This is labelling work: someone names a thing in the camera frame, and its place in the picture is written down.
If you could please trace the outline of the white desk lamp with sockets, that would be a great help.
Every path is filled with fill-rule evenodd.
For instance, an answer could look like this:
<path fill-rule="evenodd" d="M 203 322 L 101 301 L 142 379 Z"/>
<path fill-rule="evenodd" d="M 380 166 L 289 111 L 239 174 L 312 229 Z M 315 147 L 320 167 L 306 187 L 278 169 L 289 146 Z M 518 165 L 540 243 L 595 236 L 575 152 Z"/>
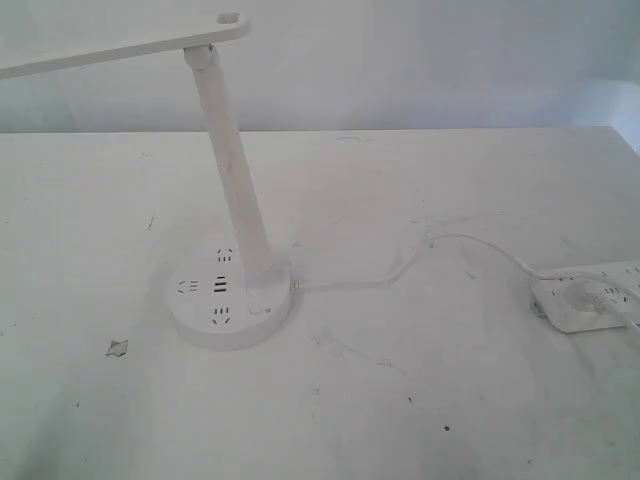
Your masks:
<path fill-rule="evenodd" d="M 208 235 L 176 267 L 166 301 L 178 333 L 212 351 L 239 350 L 269 338 L 292 304 L 291 271 L 269 244 L 216 48 L 249 31 L 246 15 L 224 12 L 212 23 L 182 32 L 46 51 L 1 65 L 1 77 L 10 79 L 182 51 L 197 88 L 232 228 Z"/>

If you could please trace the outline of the torn tape scrap on table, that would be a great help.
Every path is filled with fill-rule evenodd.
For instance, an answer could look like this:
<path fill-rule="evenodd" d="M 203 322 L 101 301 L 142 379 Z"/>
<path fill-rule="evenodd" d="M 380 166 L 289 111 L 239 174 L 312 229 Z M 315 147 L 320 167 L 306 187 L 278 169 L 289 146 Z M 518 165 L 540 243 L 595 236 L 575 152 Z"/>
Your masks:
<path fill-rule="evenodd" d="M 128 352 L 128 340 L 112 340 L 107 351 L 105 353 L 106 357 L 114 357 L 121 358 L 125 356 Z"/>

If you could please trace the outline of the white round plug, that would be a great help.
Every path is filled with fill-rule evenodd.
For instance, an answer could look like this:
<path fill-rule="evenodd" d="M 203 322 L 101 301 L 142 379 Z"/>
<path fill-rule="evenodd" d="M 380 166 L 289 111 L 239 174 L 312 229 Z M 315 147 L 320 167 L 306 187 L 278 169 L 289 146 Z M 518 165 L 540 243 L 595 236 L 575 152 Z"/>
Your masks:
<path fill-rule="evenodd" d="M 565 299 L 577 316 L 575 331 L 625 327 L 639 334 L 639 297 L 627 289 L 581 280 L 566 288 Z"/>

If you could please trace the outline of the white power strip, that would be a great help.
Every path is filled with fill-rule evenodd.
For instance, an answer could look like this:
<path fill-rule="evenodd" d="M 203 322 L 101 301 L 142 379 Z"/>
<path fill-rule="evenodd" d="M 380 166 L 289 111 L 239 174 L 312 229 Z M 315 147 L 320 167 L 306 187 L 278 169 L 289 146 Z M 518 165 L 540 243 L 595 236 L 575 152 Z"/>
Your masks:
<path fill-rule="evenodd" d="M 637 325 L 639 262 L 621 261 L 555 269 L 531 291 L 551 324 L 564 333 Z"/>

